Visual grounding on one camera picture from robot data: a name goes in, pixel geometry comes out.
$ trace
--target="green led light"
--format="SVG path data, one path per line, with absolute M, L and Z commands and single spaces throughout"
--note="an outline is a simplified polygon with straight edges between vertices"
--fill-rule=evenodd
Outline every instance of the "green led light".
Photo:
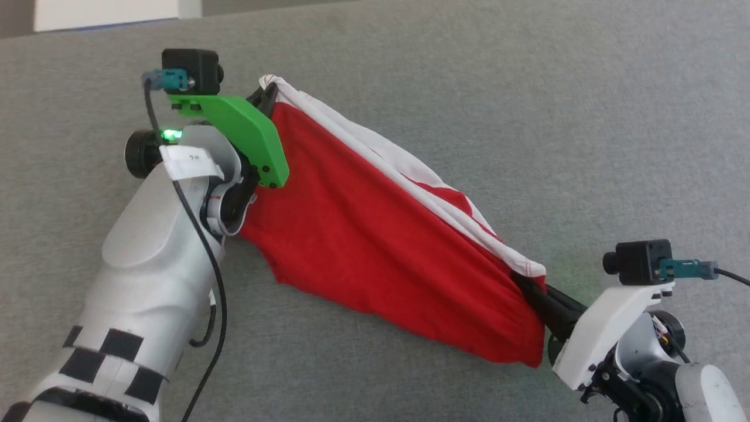
M 174 131 L 172 129 L 167 129 L 161 132 L 161 136 L 166 140 L 174 141 L 182 137 L 182 131 Z

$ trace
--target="garment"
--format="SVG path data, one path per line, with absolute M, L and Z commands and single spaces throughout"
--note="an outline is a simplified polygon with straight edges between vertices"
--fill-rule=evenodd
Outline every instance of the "garment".
M 428 166 L 274 75 L 289 180 L 259 189 L 241 236 L 276 279 L 494 362 L 542 361 L 544 327 L 509 278 L 545 269 Z

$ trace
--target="red fabric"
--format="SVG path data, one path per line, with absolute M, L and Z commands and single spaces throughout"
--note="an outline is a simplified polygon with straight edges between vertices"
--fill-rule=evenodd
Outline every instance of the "red fabric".
M 279 282 L 491 361 L 541 363 L 544 328 L 502 260 L 303 112 L 278 103 L 272 120 L 291 173 L 257 192 L 241 235 Z M 471 213 L 462 194 L 422 187 Z

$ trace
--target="cable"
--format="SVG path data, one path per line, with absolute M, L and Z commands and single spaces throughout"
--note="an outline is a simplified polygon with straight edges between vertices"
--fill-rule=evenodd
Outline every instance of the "cable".
M 619 415 L 619 414 L 620 414 L 620 412 L 622 412 L 622 411 L 623 411 L 623 408 L 621 408 L 621 407 L 619 407 L 619 408 L 616 408 L 616 409 L 614 410 L 614 413 L 612 414 L 612 421 L 613 421 L 613 422 L 618 422 L 618 421 L 620 420 L 620 419 L 619 419 L 619 418 L 617 417 L 617 415 Z
M 667 337 L 667 341 L 669 341 L 669 344 L 674 348 L 674 350 L 677 352 L 677 354 L 682 359 L 682 361 L 685 363 L 690 363 L 690 360 L 688 359 L 688 355 L 685 354 L 685 352 L 683 351 L 683 348 L 680 347 L 680 344 L 677 343 L 674 337 L 672 337 L 672 334 L 670 334 L 669 331 L 663 334 L 664 334 L 664 337 Z
M 154 129 L 154 135 L 156 136 L 156 142 L 157 145 L 161 146 L 163 145 L 162 139 L 161 139 L 161 130 L 159 129 L 159 124 L 156 120 L 156 113 L 154 112 L 154 105 L 151 101 L 151 87 L 152 87 L 152 81 L 150 78 L 146 78 L 143 81 L 143 91 L 144 91 L 144 97 L 145 97 L 145 106 L 146 111 L 148 112 L 148 120 L 151 121 L 151 126 Z M 216 284 L 219 287 L 219 304 L 221 305 L 221 326 L 219 328 L 219 340 L 216 344 L 216 351 L 214 352 L 214 357 L 211 359 L 211 362 L 208 364 L 208 367 L 205 369 L 205 373 L 203 373 L 203 378 L 201 378 L 200 383 L 198 383 L 198 387 L 195 390 L 195 393 L 193 393 L 193 398 L 190 400 L 190 404 L 187 406 L 187 409 L 185 409 L 185 413 L 182 416 L 182 422 L 187 422 L 190 418 L 190 414 L 193 412 L 193 408 L 195 407 L 196 402 L 198 401 L 198 397 L 200 397 L 201 391 L 203 391 L 203 387 L 205 387 L 206 382 L 209 380 L 209 377 L 211 376 L 211 372 L 214 370 L 214 366 L 216 366 L 216 363 L 219 361 L 219 357 L 221 356 L 221 350 L 224 348 L 224 340 L 227 337 L 227 296 L 224 291 L 224 279 L 221 278 L 221 270 L 219 269 L 219 263 L 216 261 L 216 257 L 214 256 L 214 252 L 211 250 L 211 246 L 209 245 L 208 240 L 206 240 L 206 236 L 203 234 L 203 230 L 200 227 L 200 223 L 198 222 L 198 219 L 196 218 L 195 214 L 190 208 L 190 204 L 188 203 L 188 200 L 185 198 L 185 193 L 182 191 L 182 187 L 180 186 L 180 183 L 177 181 L 172 181 L 172 185 L 175 188 L 175 193 L 177 194 L 177 197 L 179 198 L 180 202 L 182 203 L 182 207 L 184 208 L 185 212 L 187 213 L 187 217 L 190 219 L 190 223 L 192 223 L 193 228 L 195 229 L 196 234 L 198 234 L 198 237 L 200 238 L 200 242 L 203 244 L 203 248 L 205 249 L 205 253 L 208 255 L 209 261 L 211 261 L 211 267 L 214 269 L 214 276 L 216 278 Z
M 214 333 L 214 324 L 216 323 L 216 305 L 211 306 L 211 314 L 208 316 L 208 327 L 205 329 L 203 339 L 198 341 L 190 339 L 190 345 L 193 347 L 203 347 L 209 343 L 211 335 Z
M 719 274 L 720 276 L 729 277 L 730 279 L 733 279 L 750 287 L 750 280 L 746 279 L 745 277 L 740 277 L 735 273 L 730 273 L 729 271 L 722 270 L 721 268 L 714 268 L 713 272 Z

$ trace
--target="white label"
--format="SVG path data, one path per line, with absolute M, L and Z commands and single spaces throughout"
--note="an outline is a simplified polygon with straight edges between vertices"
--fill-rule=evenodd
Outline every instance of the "white label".
M 217 176 L 224 179 L 224 172 L 203 148 L 184 145 L 162 145 L 159 147 L 164 167 L 172 180 L 193 177 Z

